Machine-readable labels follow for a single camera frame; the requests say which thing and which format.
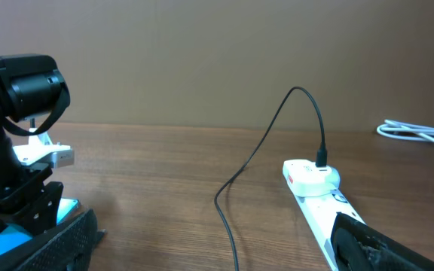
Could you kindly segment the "blue screen Galaxy smartphone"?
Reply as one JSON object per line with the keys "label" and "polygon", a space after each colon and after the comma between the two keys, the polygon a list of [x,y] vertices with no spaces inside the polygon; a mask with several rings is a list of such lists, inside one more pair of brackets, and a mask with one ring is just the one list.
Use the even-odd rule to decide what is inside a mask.
{"label": "blue screen Galaxy smartphone", "polygon": [[[61,224],[79,208],[78,199],[62,198],[57,211],[57,224]],[[0,255],[28,242],[33,235],[16,224],[10,224],[0,233]]]}

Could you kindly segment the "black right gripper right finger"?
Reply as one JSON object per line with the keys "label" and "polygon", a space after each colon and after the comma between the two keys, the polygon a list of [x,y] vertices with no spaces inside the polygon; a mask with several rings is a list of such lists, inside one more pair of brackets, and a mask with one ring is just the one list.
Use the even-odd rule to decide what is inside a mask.
{"label": "black right gripper right finger", "polygon": [[434,261],[342,212],[331,247],[339,271],[434,271]]}

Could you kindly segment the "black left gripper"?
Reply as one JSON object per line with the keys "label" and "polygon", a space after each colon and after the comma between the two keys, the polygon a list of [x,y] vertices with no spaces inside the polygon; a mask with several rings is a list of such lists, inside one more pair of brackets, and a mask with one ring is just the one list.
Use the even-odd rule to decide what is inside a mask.
{"label": "black left gripper", "polygon": [[51,174],[45,163],[0,172],[0,233],[15,224],[37,236],[57,225],[63,184],[45,183]]}

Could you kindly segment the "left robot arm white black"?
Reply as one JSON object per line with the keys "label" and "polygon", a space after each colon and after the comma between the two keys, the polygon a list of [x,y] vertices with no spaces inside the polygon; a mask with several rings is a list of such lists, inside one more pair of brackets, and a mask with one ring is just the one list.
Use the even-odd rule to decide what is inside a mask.
{"label": "left robot arm white black", "polygon": [[10,224],[37,236],[57,224],[63,184],[46,182],[49,163],[24,165],[7,136],[38,136],[70,105],[69,89],[53,57],[0,56],[0,233]]}

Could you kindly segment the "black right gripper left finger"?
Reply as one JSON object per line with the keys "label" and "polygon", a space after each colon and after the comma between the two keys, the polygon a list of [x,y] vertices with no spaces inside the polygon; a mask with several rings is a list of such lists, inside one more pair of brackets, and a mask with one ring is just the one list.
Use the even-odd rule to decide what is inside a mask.
{"label": "black right gripper left finger", "polygon": [[88,209],[0,255],[0,271],[88,271],[104,234]]}

